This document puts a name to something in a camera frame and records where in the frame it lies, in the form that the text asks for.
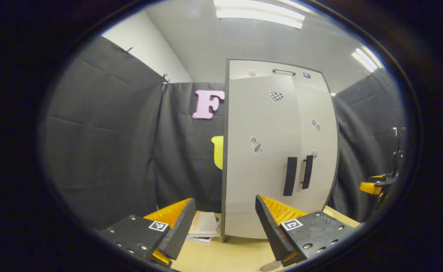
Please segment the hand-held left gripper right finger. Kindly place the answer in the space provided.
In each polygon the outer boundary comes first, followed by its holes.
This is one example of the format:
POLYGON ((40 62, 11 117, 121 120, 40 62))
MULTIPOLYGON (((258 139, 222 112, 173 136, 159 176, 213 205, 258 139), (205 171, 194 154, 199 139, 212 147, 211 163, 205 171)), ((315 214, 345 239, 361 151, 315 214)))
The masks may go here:
POLYGON ((256 195, 256 213, 275 260, 283 267, 315 258, 358 230, 323 211, 305 214, 262 195, 256 195))

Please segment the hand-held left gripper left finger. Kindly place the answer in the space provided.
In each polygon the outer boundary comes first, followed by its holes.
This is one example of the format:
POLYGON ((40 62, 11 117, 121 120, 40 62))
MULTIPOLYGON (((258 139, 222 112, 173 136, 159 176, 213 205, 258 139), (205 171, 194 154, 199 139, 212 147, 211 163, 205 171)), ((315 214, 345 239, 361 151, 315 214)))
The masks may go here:
POLYGON ((102 230, 101 236, 138 260, 171 267, 195 214, 195 199, 188 198, 146 216, 128 215, 102 230))

